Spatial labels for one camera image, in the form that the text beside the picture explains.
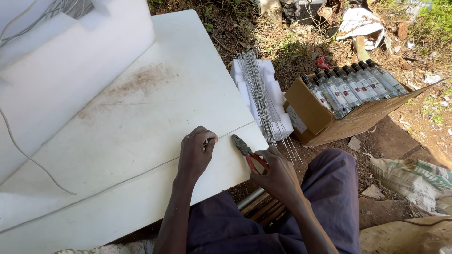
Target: trousers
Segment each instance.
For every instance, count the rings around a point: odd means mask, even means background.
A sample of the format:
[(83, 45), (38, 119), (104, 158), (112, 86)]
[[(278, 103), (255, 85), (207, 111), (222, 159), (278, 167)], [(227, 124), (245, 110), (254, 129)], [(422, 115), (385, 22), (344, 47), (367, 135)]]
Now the trousers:
[[(354, 158), (322, 151), (308, 164), (301, 189), (340, 253), (358, 254), (358, 177)], [(286, 211), (271, 232), (245, 218), (227, 191), (190, 207), (187, 253), (307, 253), (295, 218)]]

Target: dirt ground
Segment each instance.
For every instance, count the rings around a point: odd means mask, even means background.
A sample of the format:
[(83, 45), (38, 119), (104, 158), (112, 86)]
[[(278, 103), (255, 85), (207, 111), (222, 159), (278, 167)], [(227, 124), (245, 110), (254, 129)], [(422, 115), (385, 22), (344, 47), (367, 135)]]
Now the dirt ground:
[[(262, 17), (254, 3), (249, 0), (148, 0), (148, 3), (152, 15), (194, 9), (228, 70), (234, 54), (242, 50), (252, 49), (257, 52), (259, 58), (271, 59), (276, 71), (275, 79), (279, 81), (283, 92), (297, 77), (313, 72), (318, 56), (325, 55), (330, 66), (350, 65), (354, 62), (355, 54), (351, 40), (337, 42), (323, 36), (325, 30), (318, 27), (281, 26), (277, 15)], [(368, 52), (370, 57), (412, 89), (425, 87), (427, 84), (423, 83), (424, 77), (430, 73), (440, 74), (442, 78), (452, 77), (452, 71), (441, 66), (439, 64), (441, 61), (429, 57), (432, 52), (420, 52), (418, 47), (409, 49), (405, 46), (406, 42), (413, 39), (412, 35), (409, 34), (404, 39), (399, 38), (397, 32), (394, 32), (394, 27), (406, 17), (397, 13), (398, 10), (388, 9), (381, 3), (384, 3), (384, 0), (376, 1), (376, 4), (369, 8), (381, 17), (388, 31), (387, 37), (392, 39), (392, 46), (400, 46), (401, 50), (390, 54), (382, 46)], [(339, 148), (353, 155), (357, 163), (360, 229), (421, 216), (407, 200), (386, 189), (373, 178), (368, 167), (369, 157), (364, 153), (375, 158), (421, 159), (452, 169), (450, 93), (452, 93), (451, 83), (443, 82), (418, 98), (408, 101), (380, 121), (375, 129), (371, 128), (372, 132), (356, 135), (362, 142), (360, 152), (347, 146), (350, 138), (316, 147), (303, 147), (292, 137), (303, 162), (294, 162), (300, 182), (308, 163), (322, 150)], [(279, 144), (278, 148), (289, 159), (282, 144)], [(372, 200), (360, 194), (372, 184), (382, 190), (387, 200)], [(234, 201), (239, 202), (257, 188), (253, 182), (246, 181), (228, 191)], [(160, 223), (161, 221), (158, 221), (118, 240), (127, 243), (146, 239), (158, 232)]]

